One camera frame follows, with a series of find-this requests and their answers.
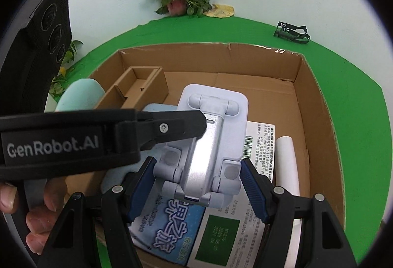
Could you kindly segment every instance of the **barcode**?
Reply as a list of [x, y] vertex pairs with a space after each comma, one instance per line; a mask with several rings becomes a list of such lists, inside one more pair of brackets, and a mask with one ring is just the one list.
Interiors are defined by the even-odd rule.
[[246, 136], [244, 139], [243, 158], [251, 159], [252, 136]]

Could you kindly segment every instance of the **yellow leaf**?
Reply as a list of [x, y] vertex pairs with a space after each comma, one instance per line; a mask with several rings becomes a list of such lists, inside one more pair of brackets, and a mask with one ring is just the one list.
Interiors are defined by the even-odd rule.
[[66, 69], [65, 69], [64, 66], [60, 67], [60, 74], [61, 74], [63, 77], [66, 77]]

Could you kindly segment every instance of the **green rectangle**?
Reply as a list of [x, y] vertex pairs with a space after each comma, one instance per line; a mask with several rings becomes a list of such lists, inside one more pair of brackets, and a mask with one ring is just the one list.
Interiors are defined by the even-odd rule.
[[195, 259], [226, 266], [240, 220], [210, 215]]

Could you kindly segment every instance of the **large open cardboard box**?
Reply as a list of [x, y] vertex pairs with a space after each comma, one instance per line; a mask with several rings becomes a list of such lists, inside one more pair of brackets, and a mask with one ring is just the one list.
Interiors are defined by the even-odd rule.
[[[274, 124], [276, 138], [293, 138], [301, 195], [324, 194], [345, 226], [334, 128], [317, 81], [301, 54], [232, 43], [151, 45], [117, 51], [90, 77], [106, 92], [97, 109], [177, 105], [189, 84], [243, 93], [249, 102], [249, 121]], [[69, 176], [68, 193], [94, 194], [104, 175]], [[141, 250], [138, 254], [146, 266], [173, 265]]]

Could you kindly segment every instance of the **yellow paper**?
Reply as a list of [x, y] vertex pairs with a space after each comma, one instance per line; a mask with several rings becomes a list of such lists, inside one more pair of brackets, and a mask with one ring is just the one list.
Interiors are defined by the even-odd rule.
[[223, 19], [225, 17], [231, 17], [235, 14], [235, 9], [230, 5], [213, 4], [213, 8], [210, 11], [204, 12], [204, 15], [209, 17], [218, 17]]

